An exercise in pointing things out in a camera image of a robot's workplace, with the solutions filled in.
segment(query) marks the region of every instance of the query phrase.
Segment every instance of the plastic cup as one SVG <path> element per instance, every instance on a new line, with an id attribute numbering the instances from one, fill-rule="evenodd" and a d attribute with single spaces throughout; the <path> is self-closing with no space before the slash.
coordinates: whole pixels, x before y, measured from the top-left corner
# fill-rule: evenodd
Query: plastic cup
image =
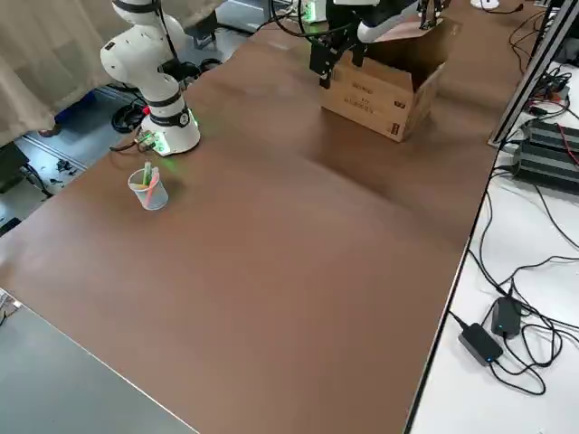
<path id="1" fill-rule="evenodd" d="M 144 171 L 145 169 L 139 169 L 128 178 L 128 188 L 137 196 L 143 208 L 148 211 L 160 210 L 169 200 L 169 195 L 166 193 L 165 187 L 161 182 L 161 175 L 159 174 L 157 181 L 149 187 L 139 188 L 139 186 L 143 184 Z"/>

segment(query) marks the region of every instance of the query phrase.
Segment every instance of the metal frame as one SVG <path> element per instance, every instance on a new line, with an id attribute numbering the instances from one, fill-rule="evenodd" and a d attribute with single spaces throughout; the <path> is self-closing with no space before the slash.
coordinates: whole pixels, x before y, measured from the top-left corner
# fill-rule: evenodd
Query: metal frame
<path id="1" fill-rule="evenodd" d="M 491 145 L 500 146 L 515 125 L 518 115 L 523 110 L 533 88 L 555 57 L 561 42 L 578 14 L 579 0 L 565 0 L 551 28 L 536 50 L 535 56 L 528 64 L 527 71 L 523 79 L 518 83 L 513 98 L 508 103 L 498 127 L 490 136 L 489 143 Z"/>

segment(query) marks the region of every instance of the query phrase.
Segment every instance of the curtain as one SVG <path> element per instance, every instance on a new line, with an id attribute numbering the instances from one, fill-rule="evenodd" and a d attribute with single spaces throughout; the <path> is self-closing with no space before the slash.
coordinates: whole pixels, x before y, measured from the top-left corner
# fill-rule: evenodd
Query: curtain
<path id="1" fill-rule="evenodd" d="M 223 0 L 163 0 L 188 27 Z M 100 48 L 129 26 L 109 0 L 0 0 L 0 146 L 110 82 Z"/>

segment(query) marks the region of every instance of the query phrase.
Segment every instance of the black power adapter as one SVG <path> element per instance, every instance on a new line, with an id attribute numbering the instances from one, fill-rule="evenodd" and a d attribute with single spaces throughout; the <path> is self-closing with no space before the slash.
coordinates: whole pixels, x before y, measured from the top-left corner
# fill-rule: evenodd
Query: black power adapter
<path id="1" fill-rule="evenodd" d="M 492 309 L 490 326 L 495 335 L 511 339 L 521 331 L 521 305 L 510 297 L 501 297 Z"/>
<path id="2" fill-rule="evenodd" d="M 463 327 L 459 341 L 483 366 L 495 362 L 503 354 L 500 345 L 477 323 Z"/>

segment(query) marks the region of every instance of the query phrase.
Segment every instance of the table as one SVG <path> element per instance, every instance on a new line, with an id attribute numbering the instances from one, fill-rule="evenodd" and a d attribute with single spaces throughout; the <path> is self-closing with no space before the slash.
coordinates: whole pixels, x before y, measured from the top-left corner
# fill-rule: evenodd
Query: table
<path id="1" fill-rule="evenodd" d="M 162 212 L 109 155 L 0 240 L 0 285 L 202 432 L 399 432 L 518 79 L 525 16 L 451 17 L 407 143 L 320 109 L 305 43 L 264 29 L 186 93 L 203 142 L 156 160 Z"/>
<path id="2" fill-rule="evenodd" d="M 571 109 L 577 111 L 579 74 L 574 67 L 569 82 Z M 542 105 L 558 111 L 558 107 Z M 531 117 L 521 113 L 515 128 Z M 566 127 L 579 128 L 579 120 L 569 113 L 550 118 Z M 511 164 L 511 156 L 501 153 L 497 165 Z M 542 188 L 547 204 L 556 221 L 573 239 L 579 240 L 577 196 Z M 507 178 L 494 178 L 489 185 L 493 205 L 493 223 L 484 241 L 484 258 L 494 278 L 502 280 L 516 267 L 538 263 L 551 255 L 579 257 L 548 220 L 538 194 L 530 184 Z M 470 248 L 478 252 L 481 233 L 489 220 L 488 203 L 483 206 L 473 233 Z M 468 256 L 461 271 L 450 309 L 462 319 L 480 322 L 497 298 L 497 292 L 483 278 L 474 260 Z M 517 284 L 525 297 L 544 315 L 579 325 L 579 293 L 576 291 L 579 264 L 552 264 L 517 276 Z M 499 384 L 488 369 L 482 369 L 457 340 L 460 329 L 451 319 L 441 330 L 441 338 L 432 367 L 425 382 L 421 405 L 416 412 L 412 434 L 446 432 L 448 434 L 512 434 L 542 433 L 571 434 L 576 432 L 579 416 L 575 411 L 575 391 L 579 387 L 577 364 L 579 348 L 565 342 L 561 357 L 541 374 L 546 381 L 546 395 L 530 397 Z M 540 341 L 534 349 L 545 349 Z M 523 354 L 522 344 L 512 345 Z M 515 370 L 520 366 L 508 364 Z M 537 383 L 527 376 L 517 382 L 527 388 Z"/>

